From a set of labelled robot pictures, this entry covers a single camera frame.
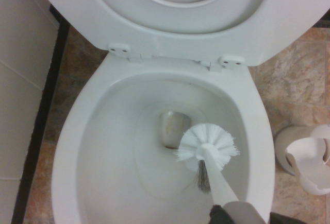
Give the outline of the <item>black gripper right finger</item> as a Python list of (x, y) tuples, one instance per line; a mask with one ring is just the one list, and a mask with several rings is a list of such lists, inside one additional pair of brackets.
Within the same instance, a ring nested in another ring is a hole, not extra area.
[(269, 224), (305, 224), (303, 221), (271, 212)]

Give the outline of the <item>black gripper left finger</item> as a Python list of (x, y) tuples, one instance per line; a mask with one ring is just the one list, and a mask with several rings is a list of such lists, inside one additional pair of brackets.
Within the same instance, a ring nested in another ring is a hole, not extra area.
[(225, 224), (228, 223), (228, 214), (220, 205), (213, 205), (210, 213), (209, 224)]

